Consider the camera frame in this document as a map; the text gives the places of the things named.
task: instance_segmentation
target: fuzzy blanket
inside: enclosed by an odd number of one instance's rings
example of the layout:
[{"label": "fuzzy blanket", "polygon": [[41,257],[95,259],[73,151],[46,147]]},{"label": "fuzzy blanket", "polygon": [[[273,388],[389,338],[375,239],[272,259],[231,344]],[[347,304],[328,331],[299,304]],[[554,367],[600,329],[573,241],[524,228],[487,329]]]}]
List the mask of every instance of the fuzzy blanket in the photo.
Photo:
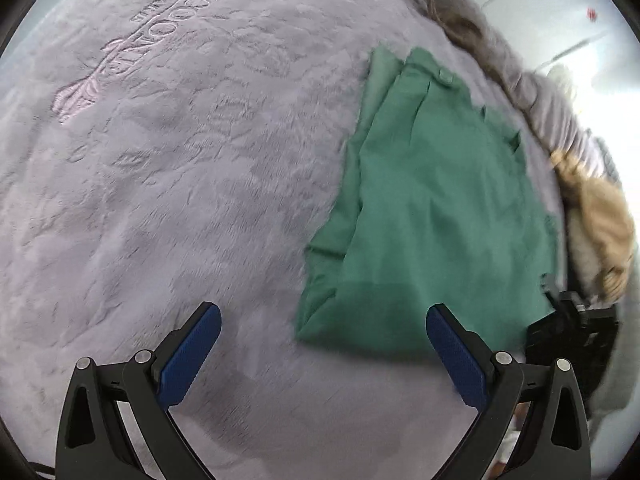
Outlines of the fuzzy blanket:
[{"label": "fuzzy blanket", "polygon": [[[209,300],[222,335],[172,413],[214,475],[437,471],[476,414],[439,363],[292,339],[302,251],[332,206],[379,43],[401,57],[426,48],[523,130],[529,176],[561,226],[521,115],[406,0],[65,0],[4,64],[0,413],[29,460],[53,464],[79,357],[154,348]],[[591,156],[561,135],[567,115],[543,86],[526,87],[538,119]]]}]

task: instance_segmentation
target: tan cloth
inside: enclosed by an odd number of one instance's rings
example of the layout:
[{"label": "tan cloth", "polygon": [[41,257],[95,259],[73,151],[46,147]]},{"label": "tan cloth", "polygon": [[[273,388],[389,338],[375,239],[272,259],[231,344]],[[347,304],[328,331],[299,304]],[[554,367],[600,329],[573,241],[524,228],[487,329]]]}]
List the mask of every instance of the tan cloth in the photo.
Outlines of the tan cloth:
[{"label": "tan cloth", "polygon": [[562,195],[570,208],[580,212],[584,232],[599,257],[598,294],[607,302],[616,301],[626,289],[634,248],[634,221],[625,196],[606,178],[587,176],[571,153],[555,150],[550,159]]}]

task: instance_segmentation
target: button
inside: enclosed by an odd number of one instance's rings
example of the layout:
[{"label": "button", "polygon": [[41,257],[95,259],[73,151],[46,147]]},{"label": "button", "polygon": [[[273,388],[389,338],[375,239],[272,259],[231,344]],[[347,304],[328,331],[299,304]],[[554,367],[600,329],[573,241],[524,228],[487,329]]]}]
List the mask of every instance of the button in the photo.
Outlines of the button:
[{"label": "button", "polygon": [[450,86],[453,84],[453,74],[448,70],[440,69],[440,73],[438,74],[438,79],[441,83]]}]

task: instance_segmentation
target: green pants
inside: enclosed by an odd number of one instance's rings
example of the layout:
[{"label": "green pants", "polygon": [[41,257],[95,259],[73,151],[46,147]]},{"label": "green pants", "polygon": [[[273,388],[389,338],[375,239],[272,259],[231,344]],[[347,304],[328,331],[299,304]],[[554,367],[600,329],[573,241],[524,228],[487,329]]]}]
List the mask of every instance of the green pants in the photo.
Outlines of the green pants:
[{"label": "green pants", "polygon": [[392,358],[431,351],[445,303],[495,350],[549,313],[556,229],[526,175],[518,132],[473,108],[464,82],[420,48],[373,51],[330,218],[306,249],[299,340]]}]

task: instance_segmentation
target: bed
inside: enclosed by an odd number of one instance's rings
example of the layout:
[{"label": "bed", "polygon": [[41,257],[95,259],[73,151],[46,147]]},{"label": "bed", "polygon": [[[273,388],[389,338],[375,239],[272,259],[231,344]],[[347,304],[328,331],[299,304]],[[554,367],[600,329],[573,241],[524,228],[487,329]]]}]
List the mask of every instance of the bed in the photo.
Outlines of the bed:
[{"label": "bed", "polygon": [[[475,104],[522,130],[560,248],[543,145],[572,147],[593,174],[604,164],[479,9],[436,1],[481,23],[487,56],[530,100],[536,136],[410,0],[64,0],[12,53],[0,80],[0,413],[29,460],[54,462],[78,358],[153,348],[210,300],[222,335],[172,413],[214,475],[438,470],[476,414],[441,365],[292,339],[303,248],[337,192],[370,50],[426,48]],[[141,459],[158,474],[143,447]]]}]

